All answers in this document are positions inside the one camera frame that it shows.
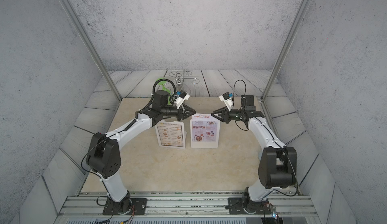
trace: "restaurant menu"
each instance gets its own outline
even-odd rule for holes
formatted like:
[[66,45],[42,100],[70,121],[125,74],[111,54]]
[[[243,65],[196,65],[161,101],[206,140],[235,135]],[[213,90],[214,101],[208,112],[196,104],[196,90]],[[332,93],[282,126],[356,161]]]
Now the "restaurant menu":
[[193,142],[215,142],[217,136],[216,121],[192,121]]
[[161,147],[185,148],[186,133],[181,121],[160,121],[156,125],[156,134]]

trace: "beige table surface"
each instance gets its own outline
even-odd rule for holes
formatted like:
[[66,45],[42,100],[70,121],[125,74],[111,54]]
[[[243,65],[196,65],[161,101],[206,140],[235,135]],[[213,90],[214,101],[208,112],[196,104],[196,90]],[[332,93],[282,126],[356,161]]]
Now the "beige table surface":
[[[109,131],[133,119],[135,111],[148,101],[149,98],[124,98]],[[225,106],[218,97],[191,97],[185,103],[197,113],[211,113]],[[261,110],[256,99],[255,105]],[[240,97],[235,97],[235,107],[239,106]],[[251,131],[240,130],[234,121],[221,123],[217,149],[193,149],[190,119],[183,120],[188,130],[186,149],[160,147],[155,128],[140,133],[122,148],[120,174],[129,191],[240,191],[255,183],[261,147]],[[245,129],[243,122],[238,124]],[[89,174],[82,192],[105,191],[98,177]]]

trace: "textured backdrop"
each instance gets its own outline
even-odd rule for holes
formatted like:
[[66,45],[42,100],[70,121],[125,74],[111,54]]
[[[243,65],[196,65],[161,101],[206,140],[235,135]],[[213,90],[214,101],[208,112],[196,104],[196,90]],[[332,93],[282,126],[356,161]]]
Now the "textured backdrop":
[[101,73],[58,0],[0,0],[0,18],[0,223],[6,224]]
[[387,219],[387,0],[313,0],[279,74],[359,223]]
[[70,0],[108,70],[270,69],[301,0]]

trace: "green object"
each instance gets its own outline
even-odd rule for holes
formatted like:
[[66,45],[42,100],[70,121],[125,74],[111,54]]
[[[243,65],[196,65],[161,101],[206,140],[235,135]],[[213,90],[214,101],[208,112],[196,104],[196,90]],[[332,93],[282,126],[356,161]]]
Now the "green object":
[[162,89],[161,89],[162,91],[167,91],[169,94],[171,94],[171,91],[169,89],[167,89],[165,86],[163,86],[165,83],[167,83],[167,81],[160,81],[158,83],[158,85],[162,86]]

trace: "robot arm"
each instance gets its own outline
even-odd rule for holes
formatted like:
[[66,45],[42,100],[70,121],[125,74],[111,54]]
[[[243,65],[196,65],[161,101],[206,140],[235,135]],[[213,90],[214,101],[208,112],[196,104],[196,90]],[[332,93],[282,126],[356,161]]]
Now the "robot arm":
[[263,203],[267,196],[276,188],[286,188],[296,183],[297,153],[293,147],[287,147],[270,129],[264,115],[255,110],[254,96],[242,95],[241,108],[234,109],[228,92],[221,95],[226,106],[215,110],[211,115],[218,120],[229,123],[231,120],[243,121],[253,132],[261,145],[259,153],[259,179],[247,187],[243,204],[245,211],[250,213],[257,203]]
[[126,214],[132,206],[130,193],[123,185],[119,173],[120,151],[123,146],[164,118],[174,116],[180,121],[196,113],[194,109],[183,104],[183,101],[189,98],[186,92],[177,92],[173,105],[168,105],[170,97],[172,96],[167,91],[153,93],[151,101],[142,110],[136,112],[134,119],[106,134],[96,133],[91,139],[86,163],[104,183],[108,191],[107,205],[113,206],[114,213]]

